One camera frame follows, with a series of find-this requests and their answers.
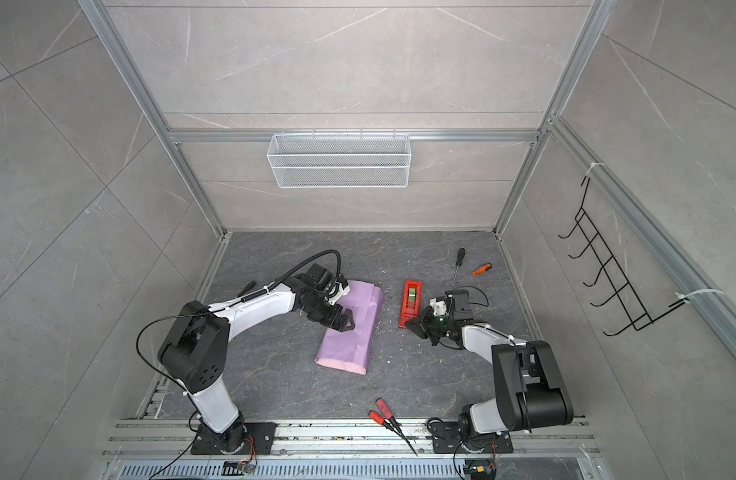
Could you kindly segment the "red tape dispenser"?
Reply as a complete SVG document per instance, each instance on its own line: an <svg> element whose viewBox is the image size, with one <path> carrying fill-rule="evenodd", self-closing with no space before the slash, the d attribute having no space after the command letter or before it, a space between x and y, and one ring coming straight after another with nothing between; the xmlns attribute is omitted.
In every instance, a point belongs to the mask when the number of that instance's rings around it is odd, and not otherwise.
<svg viewBox="0 0 736 480"><path fill-rule="evenodd" d="M405 328L406 324L419 315L423 284L420 281L406 280L403 288L400 318L398 326Z"/></svg>

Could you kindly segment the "pink wrapping paper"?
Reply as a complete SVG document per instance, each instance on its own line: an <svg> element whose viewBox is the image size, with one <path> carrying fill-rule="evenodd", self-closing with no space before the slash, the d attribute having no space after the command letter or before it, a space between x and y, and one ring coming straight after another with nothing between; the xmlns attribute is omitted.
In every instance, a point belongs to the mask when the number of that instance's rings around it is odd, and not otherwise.
<svg viewBox="0 0 736 480"><path fill-rule="evenodd" d="M349 292L337 304L352 313L354 328L328 330L315 356L315 363L358 375L367 373L372 335L384 294L371 283L350 280Z"/></svg>

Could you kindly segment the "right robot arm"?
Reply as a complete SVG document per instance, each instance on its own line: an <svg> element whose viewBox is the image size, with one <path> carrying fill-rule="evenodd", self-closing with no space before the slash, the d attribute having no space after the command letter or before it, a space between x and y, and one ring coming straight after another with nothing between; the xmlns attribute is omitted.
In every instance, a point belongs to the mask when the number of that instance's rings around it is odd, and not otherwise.
<svg viewBox="0 0 736 480"><path fill-rule="evenodd" d="M549 343L518 339L483 321L436 316L430 309L405 328L433 345L451 340L491 365L494 397L462 409L457 426L462 442L573 421L572 400Z"/></svg>

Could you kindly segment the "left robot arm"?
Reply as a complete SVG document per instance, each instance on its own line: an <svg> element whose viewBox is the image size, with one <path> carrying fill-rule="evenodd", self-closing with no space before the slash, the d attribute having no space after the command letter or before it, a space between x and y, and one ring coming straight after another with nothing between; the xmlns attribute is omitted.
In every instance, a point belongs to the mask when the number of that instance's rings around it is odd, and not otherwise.
<svg viewBox="0 0 736 480"><path fill-rule="evenodd" d="M350 292L347 280L333 285L288 280L265 286L234 300L204 305L185 304L157 354L162 366L145 364L170 380L196 408L201 425L198 435L224 454L234 454L249 442L244 418L223 379L231 341L252 327L292 311L329 329L355 328L353 314L338 300Z"/></svg>

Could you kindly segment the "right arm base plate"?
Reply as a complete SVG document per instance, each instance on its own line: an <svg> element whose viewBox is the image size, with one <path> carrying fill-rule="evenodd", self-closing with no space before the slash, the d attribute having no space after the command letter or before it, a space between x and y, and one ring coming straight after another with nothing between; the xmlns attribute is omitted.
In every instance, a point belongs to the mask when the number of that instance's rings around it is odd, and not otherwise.
<svg viewBox="0 0 736 480"><path fill-rule="evenodd" d="M508 454L514 451L512 440L507 433L464 434L455 421L445 421L432 417L425 422L432 438L436 454L490 453Z"/></svg>

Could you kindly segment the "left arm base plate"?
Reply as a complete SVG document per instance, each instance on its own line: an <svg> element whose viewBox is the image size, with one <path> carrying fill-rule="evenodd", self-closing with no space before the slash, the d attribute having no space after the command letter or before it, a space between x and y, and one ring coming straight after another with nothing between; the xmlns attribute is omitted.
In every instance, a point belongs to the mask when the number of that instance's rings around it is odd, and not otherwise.
<svg viewBox="0 0 736 480"><path fill-rule="evenodd" d="M236 421L226 432L216 433L201 423L191 446L192 455L248 455L271 453L278 424Z"/></svg>

